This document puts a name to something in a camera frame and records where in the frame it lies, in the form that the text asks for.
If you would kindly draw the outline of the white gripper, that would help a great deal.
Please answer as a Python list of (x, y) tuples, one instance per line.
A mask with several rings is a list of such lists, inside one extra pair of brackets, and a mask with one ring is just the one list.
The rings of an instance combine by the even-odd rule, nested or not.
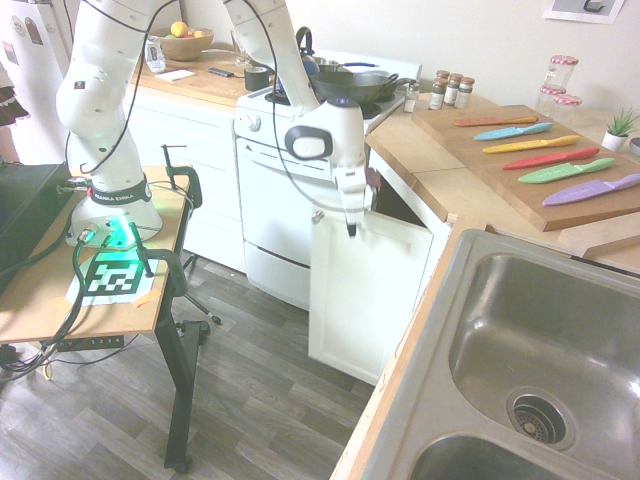
[(366, 166), (337, 167), (333, 180), (345, 213), (345, 223), (350, 237), (355, 237), (364, 218), (365, 190), (376, 189), (376, 170)]

